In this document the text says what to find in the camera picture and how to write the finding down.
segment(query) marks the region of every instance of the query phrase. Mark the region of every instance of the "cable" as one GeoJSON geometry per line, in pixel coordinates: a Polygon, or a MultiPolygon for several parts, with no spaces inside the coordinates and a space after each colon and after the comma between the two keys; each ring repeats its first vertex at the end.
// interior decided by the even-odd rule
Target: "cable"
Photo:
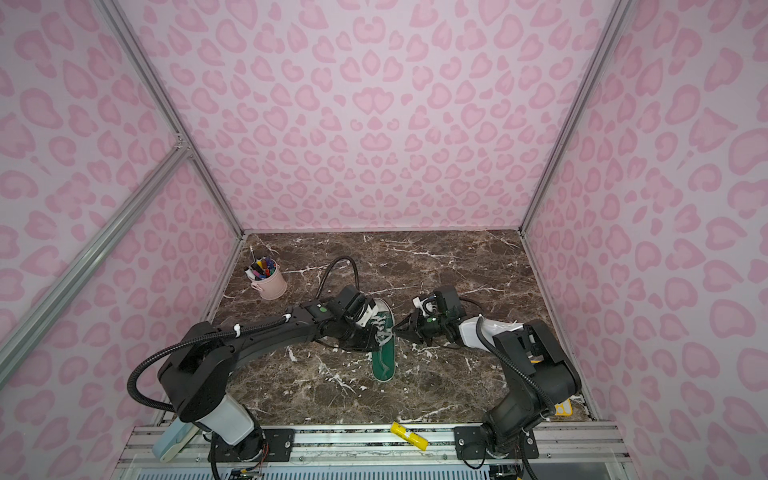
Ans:
{"type": "Polygon", "coordinates": [[[216,438],[219,435],[216,432],[210,434],[210,473],[214,476],[214,480],[221,480],[219,476],[219,469],[216,467],[216,438]]]}
{"type": "Polygon", "coordinates": [[[461,300],[462,302],[471,303],[472,305],[478,307],[480,309],[480,313],[482,315],[485,315],[485,308],[483,308],[483,305],[480,305],[479,303],[475,302],[473,299],[467,298],[466,296],[460,296],[458,299],[461,300]]]}
{"type": "Polygon", "coordinates": [[[319,343],[320,345],[322,345],[322,346],[325,346],[325,347],[328,347],[328,348],[330,348],[330,349],[337,349],[337,348],[339,348],[339,346],[338,346],[338,345],[337,345],[337,346],[333,346],[333,345],[330,345],[330,344],[328,344],[328,343],[325,343],[325,342],[323,342],[322,340],[313,340],[313,342],[314,342],[314,343],[319,343]]]}
{"type": "MultiPolygon", "coordinates": [[[[264,323],[262,325],[255,325],[248,328],[244,328],[240,331],[240,335],[242,336],[242,335],[249,335],[251,333],[261,332],[263,330],[270,329],[278,325],[282,325],[285,322],[286,322],[286,319],[281,317],[279,320],[275,320],[270,323],[264,323]]],[[[126,390],[128,391],[128,395],[130,395],[132,399],[136,400],[143,406],[148,406],[152,409],[164,410],[166,412],[175,412],[176,410],[174,409],[174,406],[171,405],[170,403],[158,402],[157,400],[151,399],[145,396],[143,393],[139,392],[136,382],[139,380],[139,376],[141,376],[141,373],[143,373],[144,370],[149,368],[150,365],[152,365],[159,359],[165,356],[168,356],[177,350],[187,348],[188,346],[197,345],[198,343],[206,343],[206,342],[210,342],[211,340],[227,339],[235,336],[237,336],[237,332],[235,330],[208,333],[206,335],[197,336],[193,339],[182,340],[181,342],[175,345],[171,345],[162,349],[160,352],[157,352],[154,355],[145,359],[142,363],[139,363],[138,366],[134,369],[134,371],[131,372],[131,374],[128,376],[128,381],[126,385],[126,390]]]]}
{"type": "Polygon", "coordinates": [[[485,338],[485,334],[482,332],[482,323],[485,320],[485,309],[480,305],[479,303],[475,302],[472,299],[466,298],[464,296],[460,296],[458,298],[459,300],[463,300],[465,302],[469,302],[473,305],[476,305],[480,309],[480,316],[478,316],[478,321],[475,324],[475,333],[478,336],[478,339],[480,339],[480,342],[482,342],[483,346],[490,352],[493,353],[502,363],[504,363],[506,366],[508,366],[513,372],[517,373],[518,376],[527,384],[530,385],[530,387],[536,392],[536,395],[538,395],[539,399],[547,406],[547,410],[550,415],[554,415],[557,410],[555,409],[554,402],[552,402],[552,399],[549,398],[549,395],[536,383],[534,382],[531,377],[525,375],[518,366],[515,365],[512,360],[506,356],[501,350],[497,349],[493,344],[485,338]]]}
{"type": "Polygon", "coordinates": [[[525,447],[523,447],[523,435],[518,437],[518,444],[520,446],[520,458],[523,461],[525,471],[528,472],[528,474],[531,476],[531,480],[538,480],[538,477],[533,472],[533,468],[531,468],[531,464],[528,463],[528,457],[525,456],[525,447]]]}
{"type": "Polygon", "coordinates": [[[464,445],[464,448],[462,448],[462,461],[464,462],[464,465],[467,465],[472,470],[479,470],[480,468],[482,468],[483,465],[485,465],[485,454],[486,454],[486,449],[488,448],[487,445],[483,442],[483,444],[482,444],[482,462],[480,462],[480,465],[477,465],[477,466],[470,465],[469,462],[467,462],[467,459],[464,458],[464,451],[467,449],[467,447],[469,447],[469,445],[464,445]]]}
{"type": "Polygon", "coordinates": [[[315,295],[315,300],[320,298],[320,295],[323,293],[323,286],[325,286],[326,280],[328,280],[328,275],[331,273],[331,270],[333,270],[333,267],[335,267],[336,264],[341,260],[348,260],[349,264],[352,265],[352,270],[355,271],[355,288],[360,290],[360,278],[357,273],[357,263],[355,263],[355,260],[353,260],[352,257],[348,257],[347,255],[342,255],[341,257],[337,257],[336,259],[334,259],[333,262],[331,262],[326,268],[326,272],[323,274],[323,278],[320,280],[320,286],[317,288],[317,294],[315,295]]]}

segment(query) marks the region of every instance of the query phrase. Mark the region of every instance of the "brown marble surface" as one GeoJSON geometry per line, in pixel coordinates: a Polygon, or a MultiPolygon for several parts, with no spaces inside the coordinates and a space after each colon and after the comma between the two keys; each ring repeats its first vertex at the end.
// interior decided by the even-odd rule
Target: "brown marble surface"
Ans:
{"type": "MultiPolygon", "coordinates": [[[[551,325],[515,231],[271,233],[251,235],[247,245],[278,262],[288,290],[266,301],[249,288],[243,275],[250,263],[246,246],[214,324],[247,325],[280,315],[286,306],[313,298],[326,265],[349,255],[358,265],[360,289],[386,300],[396,323],[410,313],[411,298],[452,284],[482,303],[488,318],[543,319],[551,325]]],[[[353,281],[352,268],[342,262],[326,282],[326,293],[353,281]]],[[[238,369],[227,389],[265,425],[479,421],[505,395],[502,369],[489,353],[445,344],[441,339],[425,347],[397,339],[397,370],[387,383],[374,379],[369,355],[316,343],[294,345],[238,369]]],[[[574,404],[574,415],[560,419],[587,416],[574,404]]]]}

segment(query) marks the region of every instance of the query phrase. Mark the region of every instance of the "metal mounting plate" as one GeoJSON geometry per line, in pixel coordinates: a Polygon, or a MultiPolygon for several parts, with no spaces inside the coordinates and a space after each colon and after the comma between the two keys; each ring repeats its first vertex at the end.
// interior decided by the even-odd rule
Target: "metal mounting plate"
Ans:
{"type": "Polygon", "coordinates": [[[266,460],[268,462],[288,462],[293,450],[293,437],[295,435],[296,432],[293,429],[264,429],[266,443],[270,446],[266,460]]]}
{"type": "Polygon", "coordinates": [[[485,453],[485,437],[480,427],[455,427],[453,439],[456,458],[459,460],[482,460],[488,457],[485,453]]]}

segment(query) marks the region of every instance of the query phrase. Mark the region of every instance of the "pink cup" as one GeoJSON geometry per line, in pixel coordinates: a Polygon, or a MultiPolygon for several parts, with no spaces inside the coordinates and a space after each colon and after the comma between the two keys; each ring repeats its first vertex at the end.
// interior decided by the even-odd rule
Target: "pink cup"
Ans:
{"type": "Polygon", "coordinates": [[[280,273],[280,265],[275,262],[275,273],[269,275],[264,280],[251,280],[250,287],[258,291],[261,298],[275,300],[286,292],[288,285],[286,285],[283,274],[280,273]]]}

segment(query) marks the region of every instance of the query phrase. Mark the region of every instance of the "aluminum frame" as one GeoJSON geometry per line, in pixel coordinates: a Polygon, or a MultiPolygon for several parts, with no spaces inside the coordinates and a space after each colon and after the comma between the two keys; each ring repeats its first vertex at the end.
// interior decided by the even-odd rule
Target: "aluminum frame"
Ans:
{"type": "Polygon", "coordinates": [[[10,380],[27,355],[40,343],[71,301],[80,293],[98,267],[109,257],[137,218],[146,210],[179,166],[188,158],[183,143],[174,147],[145,182],[112,215],[107,224],[69,264],[45,297],[21,319],[0,348],[0,389],[10,380]]]}
{"type": "MultiPolygon", "coordinates": [[[[275,425],[274,428],[295,429],[292,466],[361,466],[361,465],[463,465],[456,457],[452,429],[477,426],[478,423],[409,423],[404,426],[429,440],[426,452],[389,432],[390,425],[275,425]]],[[[131,433],[117,463],[117,470],[129,468],[210,467],[208,443],[198,432],[184,449],[168,463],[161,463],[152,453],[152,445],[163,434],[166,425],[137,427],[131,433]]],[[[542,462],[631,462],[627,446],[615,422],[546,422],[535,428],[541,456],[531,463],[542,462]]],[[[513,458],[487,458],[486,463],[515,463],[513,458]]],[[[221,463],[221,468],[252,465],[221,463]]]]}
{"type": "Polygon", "coordinates": [[[598,41],[598,47],[594,50],[584,71],[584,80],[579,84],[574,102],[571,104],[570,110],[568,110],[565,122],[547,159],[544,173],[536,184],[531,204],[528,205],[528,209],[523,216],[523,221],[519,228],[523,234],[528,231],[538,208],[541,206],[541,201],[544,199],[554,173],[568,149],[568,144],[571,143],[579,122],[584,117],[589,98],[598,86],[606,66],[610,63],[611,56],[616,49],[622,32],[628,24],[628,19],[631,17],[630,13],[636,4],[637,0],[617,0],[611,10],[611,14],[608,16],[608,21],[603,27],[603,34],[598,41]]]}
{"type": "Polygon", "coordinates": [[[227,218],[227,222],[235,231],[235,234],[238,237],[241,237],[243,235],[243,227],[240,225],[237,215],[235,215],[232,206],[214,180],[208,166],[205,164],[203,155],[197,148],[189,131],[187,131],[187,128],[184,126],[178,111],[173,106],[160,76],[150,63],[133,26],[125,16],[122,7],[118,4],[117,0],[94,0],[94,3],[104,17],[104,20],[110,26],[110,29],[114,33],[118,43],[120,43],[120,46],[123,48],[128,60],[134,66],[134,70],[136,70],[141,77],[147,90],[149,90],[149,95],[154,99],[163,118],[168,123],[171,130],[176,133],[177,138],[187,144],[193,164],[202,178],[205,187],[208,189],[208,192],[214,198],[214,202],[227,218]]]}
{"type": "Polygon", "coordinates": [[[209,323],[214,322],[214,317],[216,316],[216,312],[219,309],[219,304],[221,303],[221,296],[224,294],[224,290],[227,289],[227,285],[230,284],[230,279],[232,278],[232,275],[235,271],[237,261],[240,259],[240,255],[243,252],[247,238],[247,235],[243,235],[237,239],[237,241],[232,246],[232,252],[230,253],[229,259],[227,260],[227,265],[224,267],[224,271],[221,273],[221,278],[218,280],[216,287],[210,294],[211,298],[208,301],[208,305],[205,309],[207,314],[204,318],[204,321],[209,323]]]}

